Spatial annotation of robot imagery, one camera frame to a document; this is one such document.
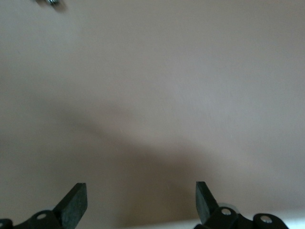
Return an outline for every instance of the gray wall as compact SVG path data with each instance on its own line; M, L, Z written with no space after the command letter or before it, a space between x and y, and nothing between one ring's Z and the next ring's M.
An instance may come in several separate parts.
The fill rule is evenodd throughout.
M79 228L305 209L305 2L0 2L0 215L86 182Z

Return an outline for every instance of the metal object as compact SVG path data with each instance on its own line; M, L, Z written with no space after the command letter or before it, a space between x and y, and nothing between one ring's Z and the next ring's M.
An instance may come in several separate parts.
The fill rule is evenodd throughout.
M46 0L46 2L49 3L50 5L59 4L59 0Z
M86 184L78 183L53 210L37 212L16 226L10 219L0 219L0 229L75 229L87 205Z
M261 216L261 220L264 223L272 223L272 219L270 219L268 216Z
M251 221L229 207L218 206L205 182L196 183L196 207L202 224L194 229L288 229L271 214L256 214Z

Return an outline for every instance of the beige surface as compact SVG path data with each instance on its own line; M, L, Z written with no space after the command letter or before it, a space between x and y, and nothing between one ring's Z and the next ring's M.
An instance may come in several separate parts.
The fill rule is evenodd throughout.
M0 1L0 215L86 182L79 228L305 208L302 0Z

